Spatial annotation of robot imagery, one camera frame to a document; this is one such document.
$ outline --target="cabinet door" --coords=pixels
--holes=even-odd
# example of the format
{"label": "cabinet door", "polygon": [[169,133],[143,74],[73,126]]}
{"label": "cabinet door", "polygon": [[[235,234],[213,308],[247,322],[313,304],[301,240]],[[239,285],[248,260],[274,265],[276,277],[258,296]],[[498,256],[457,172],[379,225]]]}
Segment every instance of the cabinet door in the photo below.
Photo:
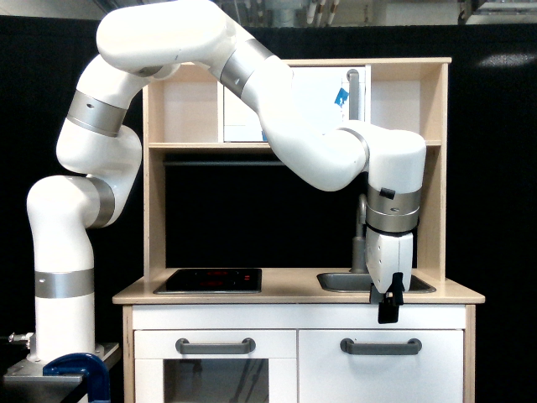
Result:
{"label": "cabinet door", "polygon": [[136,331],[137,403],[296,403],[296,331]]}
{"label": "cabinet door", "polygon": [[[462,330],[300,331],[300,403],[462,403],[462,336]],[[366,355],[343,352],[345,339],[354,354]],[[420,340],[416,355],[411,339]]]}

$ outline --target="wooden countertop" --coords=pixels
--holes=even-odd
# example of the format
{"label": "wooden countertop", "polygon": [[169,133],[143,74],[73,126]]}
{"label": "wooden countertop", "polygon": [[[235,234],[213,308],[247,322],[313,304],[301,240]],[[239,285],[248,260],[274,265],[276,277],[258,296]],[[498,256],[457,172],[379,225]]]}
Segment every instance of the wooden countertop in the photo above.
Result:
{"label": "wooden countertop", "polygon": [[[154,280],[136,281],[112,298],[119,305],[147,304],[348,304],[369,303],[368,292],[332,292],[323,290],[316,278],[321,273],[344,273],[348,269],[263,269],[262,290],[247,294],[173,294],[157,295],[153,291],[162,285],[176,269],[166,269]],[[482,304],[485,297],[455,281],[438,281],[413,270],[427,284],[436,288],[431,293],[406,293],[409,304]]]}

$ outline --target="drawer handle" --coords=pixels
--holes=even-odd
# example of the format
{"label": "drawer handle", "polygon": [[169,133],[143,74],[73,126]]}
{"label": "drawer handle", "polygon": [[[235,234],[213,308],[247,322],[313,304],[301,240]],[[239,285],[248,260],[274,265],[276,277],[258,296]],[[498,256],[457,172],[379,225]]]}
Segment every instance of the drawer handle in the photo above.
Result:
{"label": "drawer handle", "polygon": [[344,338],[339,344],[344,353],[351,355],[416,355],[421,350],[421,341],[411,338],[407,343],[354,343]]}
{"label": "drawer handle", "polygon": [[248,354],[255,349],[255,342],[245,338],[235,344],[191,344],[186,338],[180,338],[175,349],[181,354]]}

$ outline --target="ceiling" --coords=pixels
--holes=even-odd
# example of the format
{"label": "ceiling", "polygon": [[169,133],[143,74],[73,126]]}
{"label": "ceiling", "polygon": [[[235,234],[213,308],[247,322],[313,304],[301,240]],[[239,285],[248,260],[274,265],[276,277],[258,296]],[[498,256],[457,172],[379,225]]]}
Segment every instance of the ceiling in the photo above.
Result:
{"label": "ceiling", "polygon": [[[98,20],[116,8],[164,1],[167,0],[0,0],[0,14]],[[214,3],[241,25],[258,27],[537,22],[537,0],[219,0]],[[317,6],[317,10],[320,4],[325,4],[322,13],[309,21],[307,10],[312,3],[316,3],[313,8]],[[331,15],[334,3],[338,4]]]}

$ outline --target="blue label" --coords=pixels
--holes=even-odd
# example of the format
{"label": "blue label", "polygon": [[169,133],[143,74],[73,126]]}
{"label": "blue label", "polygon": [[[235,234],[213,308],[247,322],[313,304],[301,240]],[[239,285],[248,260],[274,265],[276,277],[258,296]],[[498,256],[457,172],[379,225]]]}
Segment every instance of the blue label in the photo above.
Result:
{"label": "blue label", "polygon": [[349,98],[349,93],[345,91],[343,88],[341,88],[339,92],[337,93],[337,97],[334,103],[342,107],[348,98]]}

